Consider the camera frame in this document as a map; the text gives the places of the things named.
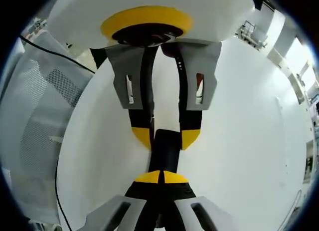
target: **yellow trim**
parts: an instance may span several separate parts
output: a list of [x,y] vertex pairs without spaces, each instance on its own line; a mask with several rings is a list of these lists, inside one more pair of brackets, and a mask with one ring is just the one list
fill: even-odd
[[138,176],[135,179],[135,182],[157,184],[159,182],[159,175],[160,175],[159,170],[145,173],[145,174]]
[[181,149],[186,150],[199,136],[200,130],[182,130],[181,131],[181,140],[182,145]]
[[151,150],[150,129],[132,127],[132,132],[146,148]]
[[187,14],[166,6],[139,6],[120,11],[107,18],[100,29],[109,40],[115,32],[131,25],[161,23],[180,28],[186,34],[193,26],[193,20]]
[[165,184],[177,184],[188,183],[188,180],[184,176],[172,173],[170,171],[164,171]]

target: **rectangular slot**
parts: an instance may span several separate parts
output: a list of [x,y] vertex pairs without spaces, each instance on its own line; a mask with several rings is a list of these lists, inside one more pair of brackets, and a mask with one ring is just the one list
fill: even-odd
[[133,89],[132,89],[132,77],[126,75],[126,89],[128,92],[129,104],[134,104]]
[[104,231],[114,231],[120,225],[125,213],[127,212],[130,206],[130,203],[123,202],[114,214],[114,216],[111,218],[110,222],[108,223]]
[[194,210],[194,213],[204,231],[217,231],[213,221],[200,203],[192,204],[191,208]]
[[201,73],[196,74],[196,105],[201,104],[203,102],[203,90],[204,90],[204,75]]

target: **black cable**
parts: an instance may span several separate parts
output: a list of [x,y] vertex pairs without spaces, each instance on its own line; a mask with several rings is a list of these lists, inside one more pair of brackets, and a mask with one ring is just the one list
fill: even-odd
[[93,70],[89,69],[88,67],[86,67],[86,66],[80,64],[80,63],[77,62],[76,60],[73,60],[73,59],[71,59],[70,57],[68,57],[68,56],[66,56],[66,55],[62,55],[62,54],[60,54],[60,53],[57,53],[57,52],[54,52],[54,51],[51,51],[51,50],[47,50],[47,49],[45,49],[45,48],[43,48],[43,47],[41,47],[41,46],[38,46],[38,45],[34,44],[32,41],[29,41],[28,39],[24,38],[22,35],[20,35],[19,37],[20,37],[21,40],[23,40],[23,41],[25,41],[26,43],[28,43],[28,44],[34,46],[34,47],[37,48],[37,49],[43,50],[43,51],[45,51],[45,52],[47,52],[47,53],[50,53],[50,54],[53,54],[53,55],[61,56],[61,57],[65,58],[65,59],[67,59],[67,60],[69,60],[69,61],[72,61],[73,63],[77,64],[78,66],[80,66],[80,67],[82,67],[82,68],[84,68],[84,69],[86,69],[86,70],[92,72],[93,74],[95,74],[95,72],[94,72]]
[[65,215],[65,213],[64,213],[64,211],[63,211],[63,208],[62,208],[62,206],[61,206],[60,199],[59,199],[59,194],[58,194],[58,188],[57,188],[57,185],[56,185],[56,178],[57,178],[57,173],[58,173],[58,164],[59,164],[59,160],[58,160],[58,162],[56,163],[55,176],[54,176],[55,195],[56,195],[56,199],[58,200],[59,208],[60,208],[60,210],[61,210],[61,212],[62,212],[62,214],[63,214],[64,220],[65,220],[66,224],[68,225],[69,230],[72,231],[71,226],[70,226],[70,224],[69,224],[69,221],[68,221],[68,219],[66,218],[66,215]]

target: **yellow disc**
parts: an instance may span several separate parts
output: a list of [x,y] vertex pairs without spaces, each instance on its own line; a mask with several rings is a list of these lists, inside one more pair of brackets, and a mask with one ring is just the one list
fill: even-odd
[[166,6],[139,6],[121,11],[107,18],[101,25],[101,32],[109,40],[115,32],[138,24],[159,23],[175,26],[186,34],[193,26],[187,14]]

